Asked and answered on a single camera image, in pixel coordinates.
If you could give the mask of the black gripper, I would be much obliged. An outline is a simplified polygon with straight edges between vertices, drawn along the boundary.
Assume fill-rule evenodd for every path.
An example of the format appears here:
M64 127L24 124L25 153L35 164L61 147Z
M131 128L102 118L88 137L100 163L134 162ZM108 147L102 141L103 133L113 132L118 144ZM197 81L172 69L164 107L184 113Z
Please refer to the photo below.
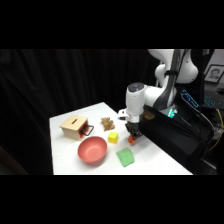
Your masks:
M143 136L143 133L141 133L140 130L140 124L139 123L132 123L132 122L127 122L125 124L127 131L130 133L129 137L128 137L128 142L129 143L133 143L134 142L134 138L133 135L135 135L135 139L139 139L140 137Z

